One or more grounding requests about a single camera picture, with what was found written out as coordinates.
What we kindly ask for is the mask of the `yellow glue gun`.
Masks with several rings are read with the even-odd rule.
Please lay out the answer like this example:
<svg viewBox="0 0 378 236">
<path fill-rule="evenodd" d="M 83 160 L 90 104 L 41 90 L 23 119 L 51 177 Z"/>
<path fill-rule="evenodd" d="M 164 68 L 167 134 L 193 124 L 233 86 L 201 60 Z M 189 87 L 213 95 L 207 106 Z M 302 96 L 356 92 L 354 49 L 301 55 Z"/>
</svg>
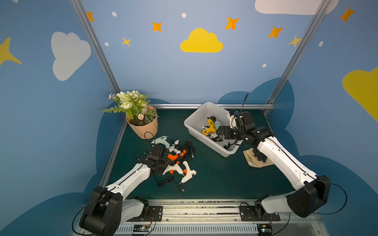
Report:
<svg viewBox="0 0 378 236">
<path fill-rule="evenodd" d="M 216 121 L 216 118 L 214 116 L 207 118 L 208 125 L 202 127 L 202 134 L 203 135 L 207 136 L 209 134 L 216 133 L 217 128 L 215 126 L 215 121 Z"/>
</svg>

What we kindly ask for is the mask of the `large mint glue gun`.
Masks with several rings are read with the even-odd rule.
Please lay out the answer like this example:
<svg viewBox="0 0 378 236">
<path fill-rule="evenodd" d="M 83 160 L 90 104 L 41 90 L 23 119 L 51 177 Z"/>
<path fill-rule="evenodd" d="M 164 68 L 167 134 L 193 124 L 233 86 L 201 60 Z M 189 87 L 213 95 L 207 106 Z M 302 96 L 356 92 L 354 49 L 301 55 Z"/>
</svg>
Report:
<svg viewBox="0 0 378 236">
<path fill-rule="evenodd" d="M 214 125 L 215 125 L 216 129 L 218 129 L 220 126 L 222 126 L 221 122 L 218 121 L 218 120 L 216 120 L 216 121 L 214 122 Z"/>
</svg>

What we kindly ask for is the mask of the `small white orange glue gun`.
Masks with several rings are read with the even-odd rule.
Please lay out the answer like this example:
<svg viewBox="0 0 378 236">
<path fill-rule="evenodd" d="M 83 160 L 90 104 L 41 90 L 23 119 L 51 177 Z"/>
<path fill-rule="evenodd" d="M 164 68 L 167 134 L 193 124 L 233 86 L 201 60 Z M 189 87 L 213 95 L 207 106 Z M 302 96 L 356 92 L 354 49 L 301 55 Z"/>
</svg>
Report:
<svg viewBox="0 0 378 236">
<path fill-rule="evenodd" d="M 187 161 L 183 162 L 184 166 L 186 167 L 184 170 L 184 176 L 182 177 L 181 181 L 179 184 L 183 184 L 188 182 L 190 179 L 193 178 L 197 174 L 196 170 L 190 169 L 190 166 Z"/>
</svg>

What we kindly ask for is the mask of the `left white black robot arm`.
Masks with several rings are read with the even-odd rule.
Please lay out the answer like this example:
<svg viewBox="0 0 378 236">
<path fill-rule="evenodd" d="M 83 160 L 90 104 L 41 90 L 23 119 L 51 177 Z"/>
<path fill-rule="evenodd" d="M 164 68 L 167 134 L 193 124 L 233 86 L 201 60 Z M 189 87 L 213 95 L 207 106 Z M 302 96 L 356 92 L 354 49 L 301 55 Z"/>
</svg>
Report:
<svg viewBox="0 0 378 236">
<path fill-rule="evenodd" d="M 151 175 L 161 175 L 168 167 L 168 149 L 154 145 L 152 149 L 124 176 L 114 183 L 96 187 L 88 203 L 81 210 L 79 227 L 89 235 L 112 236 L 120 224 L 129 221 L 151 219 L 149 201 L 140 197 L 126 198 Z"/>
</svg>

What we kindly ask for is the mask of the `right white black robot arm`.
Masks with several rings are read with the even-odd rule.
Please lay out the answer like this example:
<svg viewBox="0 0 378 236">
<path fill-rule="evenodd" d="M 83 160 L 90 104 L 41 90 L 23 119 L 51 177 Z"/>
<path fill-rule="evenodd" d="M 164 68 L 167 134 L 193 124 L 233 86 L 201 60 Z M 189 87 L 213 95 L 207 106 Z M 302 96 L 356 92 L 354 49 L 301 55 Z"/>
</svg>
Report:
<svg viewBox="0 0 378 236">
<path fill-rule="evenodd" d="M 327 176 L 318 176 L 304 166 L 271 131 L 264 126 L 256 126 L 249 112 L 231 111 L 227 117 L 230 125 L 220 126 L 217 135 L 252 145 L 258 161 L 271 160 L 294 188 L 293 192 L 255 201 L 253 213 L 257 219 L 267 220 L 270 214 L 285 212 L 306 218 L 327 203 L 331 189 L 331 180 Z"/>
</svg>

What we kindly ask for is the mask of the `orange glue gun in pile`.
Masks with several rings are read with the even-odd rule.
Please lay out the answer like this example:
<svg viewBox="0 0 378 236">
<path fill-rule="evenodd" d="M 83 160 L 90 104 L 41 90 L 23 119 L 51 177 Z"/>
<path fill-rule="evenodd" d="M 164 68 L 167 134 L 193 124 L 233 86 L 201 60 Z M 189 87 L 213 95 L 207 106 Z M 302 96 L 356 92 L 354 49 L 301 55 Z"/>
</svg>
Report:
<svg viewBox="0 0 378 236">
<path fill-rule="evenodd" d="M 172 155 L 168 154 L 167 158 L 170 160 L 170 165 L 175 165 L 181 161 L 185 161 L 187 158 L 187 150 L 183 150 L 180 154 Z"/>
</svg>

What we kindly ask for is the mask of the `white orange glue gun lower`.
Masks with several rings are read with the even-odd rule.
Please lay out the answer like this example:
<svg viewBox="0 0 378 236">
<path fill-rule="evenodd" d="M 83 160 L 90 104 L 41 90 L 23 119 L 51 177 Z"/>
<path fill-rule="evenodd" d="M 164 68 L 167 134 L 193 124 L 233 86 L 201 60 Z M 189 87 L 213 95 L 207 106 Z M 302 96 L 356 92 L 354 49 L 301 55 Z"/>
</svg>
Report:
<svg viewBox="0 0 378 236">
<path fill-rule="evenodd" d="M 171 174 L 173 174 L 174 172 L 177 172 L 178 174 L 180 175 L 183 175 L 184 174 L 184 171 L 181 169 L 181 167 L 178 165 L 178 164 L 175 164 L 173 166 L 171 165 L 168 165 L 167 168 L 163 171 L 163 175 L 165 175 L 166 173 L 170 172 Z"/>
</svg>

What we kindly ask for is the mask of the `white plastic storage box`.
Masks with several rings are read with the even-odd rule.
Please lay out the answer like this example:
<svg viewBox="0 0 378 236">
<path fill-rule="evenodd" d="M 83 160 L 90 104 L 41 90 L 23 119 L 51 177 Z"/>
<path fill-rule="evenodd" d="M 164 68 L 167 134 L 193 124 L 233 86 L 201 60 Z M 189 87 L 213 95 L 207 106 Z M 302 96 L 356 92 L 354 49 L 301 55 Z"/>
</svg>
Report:
<svg viewBox="0 0 378 236">
<path fill-rule="evenodd" d="M 215 116 L 216 120 L 220 121 L 222 125 L 229 126 L 229 119 L 227 117 L 229 111 L 214 104 L 212 102 L 205 102 L 195 112 L 193 112 L 184 121 L 184 126 L 189 133 L 197 140 L 217 152 L 223 157 L 234 155 L 240 148 L 243 141 L 238 141 L 235 145 L 235 140 L 223 140 L 222 142 L 214 142 L 209 137 L 202 134 L 202 127 L 208 125 L 207 118 Z"/>
</svg>

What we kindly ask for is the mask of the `beige work glove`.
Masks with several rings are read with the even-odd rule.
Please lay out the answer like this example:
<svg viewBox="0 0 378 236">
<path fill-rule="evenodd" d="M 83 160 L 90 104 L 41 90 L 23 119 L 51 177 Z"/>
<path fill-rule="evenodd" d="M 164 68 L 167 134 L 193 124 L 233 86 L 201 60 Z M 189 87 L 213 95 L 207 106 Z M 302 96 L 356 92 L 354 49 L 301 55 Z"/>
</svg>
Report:
<svg viewBox="0 0 378 236">
<path fill-rule="evenodd" d="M 249 166 L 254 168 L 263 168 L 266 166 L 274 165 L 274 163 L 268 158 L 265 162 L 259 161 L 257 157 L 254 156 L 253 148 L 243 151 L 243 154 L 249 164 Z"/>
</svg>

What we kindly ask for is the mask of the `artificial flower plant in pot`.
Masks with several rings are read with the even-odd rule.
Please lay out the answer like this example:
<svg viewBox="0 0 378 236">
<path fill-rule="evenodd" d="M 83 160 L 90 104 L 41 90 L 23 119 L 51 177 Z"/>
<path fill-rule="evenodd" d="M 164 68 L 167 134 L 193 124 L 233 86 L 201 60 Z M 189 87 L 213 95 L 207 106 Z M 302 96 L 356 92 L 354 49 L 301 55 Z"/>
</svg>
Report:
<svg viewBox="0 0 378 236">
<path fill-rule="evenodd" d="M 158 115 L 150 105 L 148 94 L 137 90 L 113 93 L 109 95 L 116 105 L 103 110 L 105 113 L 124 113 L 128 125 L 135 134 L 144 140 L 152 139 L 158 132 Z"/>
</svg>

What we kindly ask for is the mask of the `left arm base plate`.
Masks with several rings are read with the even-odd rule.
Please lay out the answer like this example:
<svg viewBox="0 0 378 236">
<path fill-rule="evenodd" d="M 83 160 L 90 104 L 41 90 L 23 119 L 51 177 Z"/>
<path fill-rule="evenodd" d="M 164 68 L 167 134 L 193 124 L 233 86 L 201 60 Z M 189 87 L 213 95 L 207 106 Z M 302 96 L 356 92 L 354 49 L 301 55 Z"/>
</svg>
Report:
<svg viewBox="0 0 378 236">
<path fill-rule="evenodd" d="M 140 216 L 134 217 L 128 220 L 128 222 L 151 221 L 152 217 L 154 217 L 154 220 L 153 220 L 154 222 L 161 222 L 162 213 L 163 213 L 163 206 L 145 207 L 142 210 L 142 214 Z"/>
</svg>

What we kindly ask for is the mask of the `aluminium front rail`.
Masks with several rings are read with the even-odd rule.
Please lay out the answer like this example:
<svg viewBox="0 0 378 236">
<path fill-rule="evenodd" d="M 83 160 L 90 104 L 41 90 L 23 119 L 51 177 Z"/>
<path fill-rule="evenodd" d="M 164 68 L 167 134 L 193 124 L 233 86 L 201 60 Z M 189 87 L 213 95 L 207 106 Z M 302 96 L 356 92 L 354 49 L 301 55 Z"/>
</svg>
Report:
<svg viewBox="0 0 378 236">
<path fill-rule="evenodd" d="M 276 213 L 280 221 L 243 222 L 239 206 L 254 206 L 240 199 L 160 199 L 149 206 L 163 206 L 162 221 L 124 222 L 113 236 L 326 236 L 322 219 Z"/>
</svg>

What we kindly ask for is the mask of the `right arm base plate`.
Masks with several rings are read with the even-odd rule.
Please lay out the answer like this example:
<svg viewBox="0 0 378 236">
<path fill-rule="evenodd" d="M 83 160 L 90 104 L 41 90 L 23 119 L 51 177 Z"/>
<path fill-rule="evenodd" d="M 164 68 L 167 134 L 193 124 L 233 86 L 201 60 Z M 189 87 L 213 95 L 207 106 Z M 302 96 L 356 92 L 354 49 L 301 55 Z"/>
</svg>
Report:
<svg viewBox="0 0 378 236">
<path fill-rule="evenodd" d="M 266 213 L 263 209 L 258 206 L 248 206 L 248 205 L 241 205 L 239 206 L 240 217 L 243 222 L 253 222 L 253 221 L 260 221 L 260 222 L 275 222 L 280 221 L 281 218 L 278 214 L 269 214 Z"/>
</svg>

